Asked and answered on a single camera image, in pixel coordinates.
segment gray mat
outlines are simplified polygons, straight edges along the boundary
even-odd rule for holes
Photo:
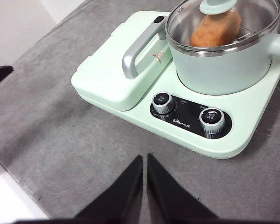
[[[132,13],[170,11],[179,1],[86,1],[0,84],[0,162],[50,217],[74,216],[136,155],[154,152],[218,216],[280,221],[280,82],[250,144],[229,160],[201,156],[104,112],[70,84],[78,65]],[[150,223],[145,187],[140,223]]]

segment black button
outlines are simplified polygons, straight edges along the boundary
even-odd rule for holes
[[[164,105],[169,101],[169,95],[165,92],[159,93],[154,97],[154,103],[156,105]]]
[[[209,109],[203,113],[201,118],[205,123],[213,125],[213,124],[218,123],[221,120],[222,115],[219,110]]]
[[[164,16],[158,16],[155,20],[154,23],[162,22],[164,19]]]

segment pot rim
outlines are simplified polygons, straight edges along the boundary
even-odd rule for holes
[[[168,32],[168,25],[169,25],[168,21],[169,21],[170,17],[186,1],[188,1],[188,0],[184,0],[171,11],[171,13],[169,14],[169,16],[167,18],[166,24],[165,24],[165,31],[166,31],[166,36],[167,36],[169,44],[177,51],[184,53],[186,55],[190,55],[190,56],[198,56],[198,57],[223,56],[223,55],[227,55],[230,53],[244,50],[244,49],[251,47],[251,46],[255,45],[256,43],[260,42],[264,36],[272,33],[272,31],[276,28],[279,18],[280,18],[280,7],[279,7],[278,8],[279,11],[278,11],[276,18],[266,28],[264,28],[263,30],[259,31],[258,33],[256,33],[255,35],[253,35],[247,39],[244,39],[244,40],[236,42],[236,43],[230,43],[230,44],[216,46],[216,47],[203,47],[203,48],[192,47],[192,46],[183,45],[183,44],[175,41]],[[280,5],[280,0],[274,0],[274,1],[276,3],[279,2],[279,5]]]

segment bread loaf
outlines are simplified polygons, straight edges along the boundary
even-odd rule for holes
[[[241,25],[241,16],[233,9],[206,15],[191,36],[193,47],[215,47],[232,43]]]

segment mint green pot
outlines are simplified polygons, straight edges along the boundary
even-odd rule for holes
[[[166,22],[180,81],[206,95],[232,94],[253,86],[266,75],[272,56],[280,57],[280,0],[238,0],[234,7],[242,16],[238,40],[213,48],[189,46],[190,34],[205,16],[199,11],[200,3],[182,2]]]

